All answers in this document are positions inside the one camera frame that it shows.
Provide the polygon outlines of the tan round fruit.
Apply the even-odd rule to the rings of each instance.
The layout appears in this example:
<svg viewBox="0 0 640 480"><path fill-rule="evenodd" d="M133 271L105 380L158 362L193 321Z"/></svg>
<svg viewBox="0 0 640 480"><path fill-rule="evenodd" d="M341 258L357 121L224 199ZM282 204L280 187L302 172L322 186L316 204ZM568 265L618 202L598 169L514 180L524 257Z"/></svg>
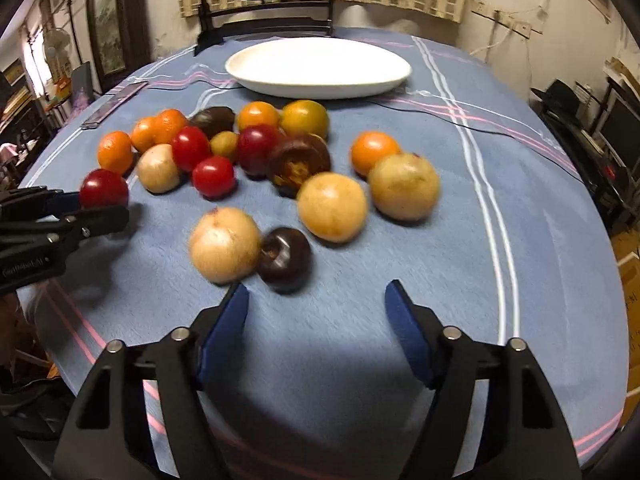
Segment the tan round fruit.
<svg viewBox="0 0 640 480"><path fill-rule="evenodd" d="M368 185L375 208L402 222L425 220L440 197L440 180L434 166L412 153L380 159L369 171Z"/></svg>

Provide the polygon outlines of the small yellow fruit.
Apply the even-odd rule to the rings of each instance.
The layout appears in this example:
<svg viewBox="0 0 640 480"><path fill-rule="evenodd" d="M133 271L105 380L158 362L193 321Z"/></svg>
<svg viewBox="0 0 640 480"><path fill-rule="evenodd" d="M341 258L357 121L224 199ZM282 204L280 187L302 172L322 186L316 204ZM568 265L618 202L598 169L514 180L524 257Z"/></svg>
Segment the small yellow fruit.
<svg viewBox="0 0 640 480"><path fill-rule="evenodd" d="M234 160L238 142L239 135L237 133L232 131L221 131L209 140L209 146L214 155Z"/></svg>

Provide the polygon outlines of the black hat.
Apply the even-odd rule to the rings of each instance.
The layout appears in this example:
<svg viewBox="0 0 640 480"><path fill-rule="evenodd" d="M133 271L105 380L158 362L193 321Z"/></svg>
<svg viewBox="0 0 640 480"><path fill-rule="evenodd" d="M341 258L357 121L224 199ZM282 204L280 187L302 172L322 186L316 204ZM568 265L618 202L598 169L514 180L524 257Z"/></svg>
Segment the black hat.
<svg viewBox="0 0 640 480"><path fill-rule="evenodd" d="M543 110L570 120L577 118L580 101L574 90L562 80L555 79L546 90L531 88L530 91L541 100Z"/></svg>

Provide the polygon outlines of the dark framed painting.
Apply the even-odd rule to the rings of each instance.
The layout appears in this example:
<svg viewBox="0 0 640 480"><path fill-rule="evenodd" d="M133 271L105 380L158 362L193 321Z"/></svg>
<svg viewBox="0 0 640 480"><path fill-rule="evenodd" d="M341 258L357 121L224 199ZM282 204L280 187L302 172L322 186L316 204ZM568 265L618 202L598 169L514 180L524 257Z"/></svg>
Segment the dark framed painting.
<svg viewBox="0 0 640 480"><path fill-rule="evenodd" d="M146 0L86 0L93 64L107 92L151 62Z"/></svg>

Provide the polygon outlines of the orange citrus fruit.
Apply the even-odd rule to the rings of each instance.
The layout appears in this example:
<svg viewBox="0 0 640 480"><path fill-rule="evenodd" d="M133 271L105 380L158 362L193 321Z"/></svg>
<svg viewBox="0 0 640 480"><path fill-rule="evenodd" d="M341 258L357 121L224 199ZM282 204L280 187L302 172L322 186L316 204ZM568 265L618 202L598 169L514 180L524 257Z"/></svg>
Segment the orange citrus fruit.
<svg viewBox="0 0 640 480"><path fill-rule="evenodd" d="M352 142L349 157L352 169L360 177L367 177L370 170L382 158L401 153L400 144L381 131L363 131Z"/></svg>

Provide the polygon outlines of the orange mandarin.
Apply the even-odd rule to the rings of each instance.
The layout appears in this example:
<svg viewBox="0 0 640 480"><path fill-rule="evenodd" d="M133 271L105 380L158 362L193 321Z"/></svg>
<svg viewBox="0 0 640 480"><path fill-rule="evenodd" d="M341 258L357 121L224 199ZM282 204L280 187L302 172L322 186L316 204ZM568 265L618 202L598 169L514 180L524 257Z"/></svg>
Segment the orange mandarin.
<svg viewBox="0 0 640 480"><path fill-rule="evenodd" d="M121 176L126 174L134 163L134 152L128 134L123 131L107 133L99 143L96 160L102 169Z"/></svg>

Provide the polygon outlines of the red round tomato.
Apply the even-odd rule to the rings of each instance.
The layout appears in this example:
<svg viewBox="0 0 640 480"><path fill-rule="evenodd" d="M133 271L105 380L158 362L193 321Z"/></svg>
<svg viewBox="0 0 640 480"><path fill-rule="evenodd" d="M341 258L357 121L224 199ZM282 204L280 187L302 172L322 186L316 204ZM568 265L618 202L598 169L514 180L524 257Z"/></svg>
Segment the red round tomato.
<svg viewBox="0 0 640 480"><path fill-rule="evenodd" d="M191 181L201 196L208 200L224 197L236 188L233 164L220 155L200 162L192 171Z"/></svg>

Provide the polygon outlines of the dark red plum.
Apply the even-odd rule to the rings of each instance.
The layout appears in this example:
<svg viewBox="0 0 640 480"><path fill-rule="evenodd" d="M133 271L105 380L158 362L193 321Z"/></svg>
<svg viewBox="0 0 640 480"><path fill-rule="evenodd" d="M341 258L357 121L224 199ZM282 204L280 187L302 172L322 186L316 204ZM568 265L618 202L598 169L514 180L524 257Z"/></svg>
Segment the dark red plum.
<svg viewBox="0 0 640 480"><path fill-rule="evenodd" d="M282 139L282 133L272 125L247 127L239 135L236 162L248 176L263 178L267 175L271 154Z"/></svg>

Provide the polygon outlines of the orange tangerine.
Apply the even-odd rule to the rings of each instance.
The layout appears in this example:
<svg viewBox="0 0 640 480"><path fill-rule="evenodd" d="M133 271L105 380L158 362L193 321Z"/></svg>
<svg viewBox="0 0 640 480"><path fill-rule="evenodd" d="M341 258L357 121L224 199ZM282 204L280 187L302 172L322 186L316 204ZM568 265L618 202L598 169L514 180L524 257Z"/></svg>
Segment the orange tangerine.
<svg viewBox="0 0 640 480"><path fill-rule="evenodd" d="M155 116L140 119L130 133L131 143L139 153L143 153L156 144L171 143L187 125L189 119L180 110L168 108Z"/></svg>

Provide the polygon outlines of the large beige round fruit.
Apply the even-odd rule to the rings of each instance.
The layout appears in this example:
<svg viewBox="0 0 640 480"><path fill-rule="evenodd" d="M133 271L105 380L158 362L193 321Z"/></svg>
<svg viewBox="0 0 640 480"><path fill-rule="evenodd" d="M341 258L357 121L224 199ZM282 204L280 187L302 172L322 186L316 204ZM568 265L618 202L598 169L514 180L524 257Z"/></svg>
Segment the large beige round fruit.
<svg viewBox="0 0 640 480"><path fill-rule="evenodd" d="M220 207L203 214L189 237L192 266L217 285L242 280L254 272L262 236L244 210Z"/></svg>

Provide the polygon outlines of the carved dark brown fruit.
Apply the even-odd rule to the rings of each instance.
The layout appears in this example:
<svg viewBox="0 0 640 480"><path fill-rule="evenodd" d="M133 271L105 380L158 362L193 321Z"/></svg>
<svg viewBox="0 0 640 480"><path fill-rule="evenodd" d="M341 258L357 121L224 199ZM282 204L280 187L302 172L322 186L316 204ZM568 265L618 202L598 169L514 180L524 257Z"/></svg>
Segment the carved dark brown fruit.
<svg viewBox="0 0 640 480"><path fill-rule="evenodd" d="M326 141L315 134L304 134L286 138L274 148L267 177L281 196L295 197L309 178L331 170Z"/></svg>

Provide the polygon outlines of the small beige fruit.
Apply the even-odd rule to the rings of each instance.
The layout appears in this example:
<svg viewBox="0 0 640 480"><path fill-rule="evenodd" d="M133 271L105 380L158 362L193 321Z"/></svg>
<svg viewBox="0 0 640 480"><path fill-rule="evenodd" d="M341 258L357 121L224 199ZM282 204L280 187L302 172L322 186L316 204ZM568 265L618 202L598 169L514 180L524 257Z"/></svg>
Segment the small beige fruit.
<svg viewBox="0 0 640 480"><path fill-rule="evenodd" d="M153 194L165 194L176 188L182 174L172 158L171 145L157 144L145 151L137 164L137 176L142 186Z"/></svg>

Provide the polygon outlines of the white oval plate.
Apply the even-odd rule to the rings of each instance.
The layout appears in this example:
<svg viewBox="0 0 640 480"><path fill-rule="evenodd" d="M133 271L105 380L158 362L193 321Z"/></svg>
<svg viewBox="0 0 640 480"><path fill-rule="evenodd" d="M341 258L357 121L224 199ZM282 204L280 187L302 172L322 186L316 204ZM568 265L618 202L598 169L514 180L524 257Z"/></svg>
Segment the white oval plate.
<svg viewBox="0 0 640 480"><path fill-rule="evenodd" d="M400 55L365 42L281 38L232 54L224 69L242 87L266 96L316 101L378 96L412 73Z"/></svg>

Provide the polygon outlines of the small red tomato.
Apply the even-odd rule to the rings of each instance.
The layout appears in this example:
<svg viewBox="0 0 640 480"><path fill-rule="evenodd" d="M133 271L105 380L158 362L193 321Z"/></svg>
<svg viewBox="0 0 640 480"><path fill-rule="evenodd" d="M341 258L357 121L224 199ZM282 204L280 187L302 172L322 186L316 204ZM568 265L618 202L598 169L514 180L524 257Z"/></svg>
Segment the small red tomato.
<svg viewBox="0 0 640 480"><path fill-rule="evenodd" d="M79 201L82 208L127 206L129 188L120 174L106 169L96 169L82 181Z"/></svg>

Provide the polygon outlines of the computer monitor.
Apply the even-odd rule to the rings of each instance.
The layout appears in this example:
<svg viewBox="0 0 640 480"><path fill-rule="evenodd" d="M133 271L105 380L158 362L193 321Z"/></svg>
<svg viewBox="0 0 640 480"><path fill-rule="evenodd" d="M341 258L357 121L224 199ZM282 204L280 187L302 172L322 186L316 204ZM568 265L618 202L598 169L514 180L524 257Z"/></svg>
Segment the computer monitor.
<svg viewBox="0 0 640 480"><path fill-rule="evenodd" d="M636 111L617 93L612 93L598 133L629 171L636 170L639 163L639 127Z"/></svg>

